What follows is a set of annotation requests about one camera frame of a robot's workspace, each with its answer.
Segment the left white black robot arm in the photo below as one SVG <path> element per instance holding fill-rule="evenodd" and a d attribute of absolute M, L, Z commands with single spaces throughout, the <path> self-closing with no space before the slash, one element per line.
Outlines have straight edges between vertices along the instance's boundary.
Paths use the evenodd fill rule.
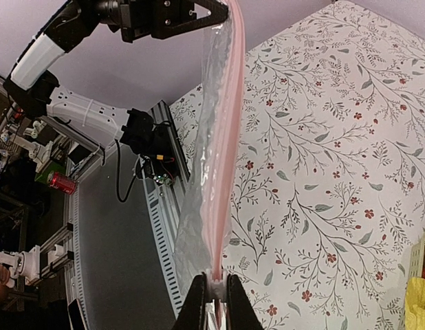
<path fill-rule="evenodd" d="M 188 38 L 229 19 L 223 1 L 0 1 L 3 87 L 77 141 L 154 153 L 149 109 L 188 89 Z"/>

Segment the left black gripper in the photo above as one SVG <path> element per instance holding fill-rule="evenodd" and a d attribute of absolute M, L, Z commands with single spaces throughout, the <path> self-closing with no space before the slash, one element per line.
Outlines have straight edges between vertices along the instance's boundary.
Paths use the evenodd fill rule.
<path fill-rule="evenodd" d="M 195 6 L 207 11 L 197 17 Z M 122 40 L 132 43 L 145 36 L 166 39 L 223 23 L 229 9 L 221 1 L 119 1 Z"/>

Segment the clear zip top bag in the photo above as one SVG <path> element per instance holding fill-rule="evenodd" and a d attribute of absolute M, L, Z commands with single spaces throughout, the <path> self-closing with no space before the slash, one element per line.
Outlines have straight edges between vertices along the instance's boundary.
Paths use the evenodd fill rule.
<path fill-rule="evenodd" d="M 174 261 L 179 288 L 186 298 L 196 275 L 206 274 L 208 303 L 221 326 L 226 300 L 222 252 L 230 238 L 230 195 L 235 178 L 243 100 L 246 36 L 238 1 L 224 1 L 225 22 L 205 37 L 203 100 L 188 188 L 179 218 Z M 206 328 L 208 326 L 206 308 Z"/>

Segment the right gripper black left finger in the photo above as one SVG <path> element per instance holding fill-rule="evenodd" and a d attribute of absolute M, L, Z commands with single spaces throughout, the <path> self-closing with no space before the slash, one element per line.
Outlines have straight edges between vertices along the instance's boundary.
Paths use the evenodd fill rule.
<path fill-rule="evenodd" d="M 173 330 L 206 329 L 206 301 L 208 284 L 206 274 L 196 275 L 191 283 Z"/>

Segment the yellow napa cabbage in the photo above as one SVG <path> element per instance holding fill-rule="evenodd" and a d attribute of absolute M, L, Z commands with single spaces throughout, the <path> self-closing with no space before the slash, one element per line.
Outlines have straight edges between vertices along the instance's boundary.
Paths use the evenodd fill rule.
<path fill-rule="evenodd" d="M 405 329 L 425 330 L 425 279 L 412 277 L 405 296 Z"/>

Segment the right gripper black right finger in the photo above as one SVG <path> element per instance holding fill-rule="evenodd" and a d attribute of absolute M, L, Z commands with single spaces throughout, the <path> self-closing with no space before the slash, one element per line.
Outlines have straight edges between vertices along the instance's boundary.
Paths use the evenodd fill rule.
<path fill-rule="evenodd" d="M 262 330 L 239 277 L 228 275 L 226 283 L 226 328 L 230 330 Z"/>

